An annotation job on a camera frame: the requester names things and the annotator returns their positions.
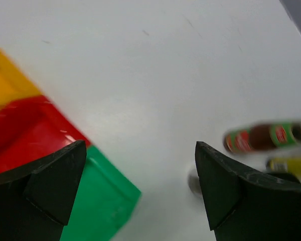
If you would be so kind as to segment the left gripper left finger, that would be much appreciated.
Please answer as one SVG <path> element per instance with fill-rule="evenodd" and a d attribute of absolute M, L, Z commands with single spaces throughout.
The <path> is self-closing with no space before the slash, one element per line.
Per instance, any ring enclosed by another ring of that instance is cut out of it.
<path fill-rule="evenodd" d="M 86 162 L 84 141 L 0 173 L 0 240 L 60 240 Z"/>

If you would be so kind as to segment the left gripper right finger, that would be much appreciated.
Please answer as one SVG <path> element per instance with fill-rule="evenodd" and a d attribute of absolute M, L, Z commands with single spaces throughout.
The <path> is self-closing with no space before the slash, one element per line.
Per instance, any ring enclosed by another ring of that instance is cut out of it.
<path fill-rule="evenodd" d="M 301 184 L 197 142 L 195 162 L 216 240 L 301 240 Z"/>

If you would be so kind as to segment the white lid sauce jar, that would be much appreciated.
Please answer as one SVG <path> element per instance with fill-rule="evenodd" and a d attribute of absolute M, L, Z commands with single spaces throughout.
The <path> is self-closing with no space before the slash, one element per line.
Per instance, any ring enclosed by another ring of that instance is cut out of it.
<path fill-rule="evenodd" d="M 202 190 L 200 186 L 199 176 L 195 169 L 192 169 L 187 178 L 188 187 L 190 191 L 198 198 L 202 199 Z"/>

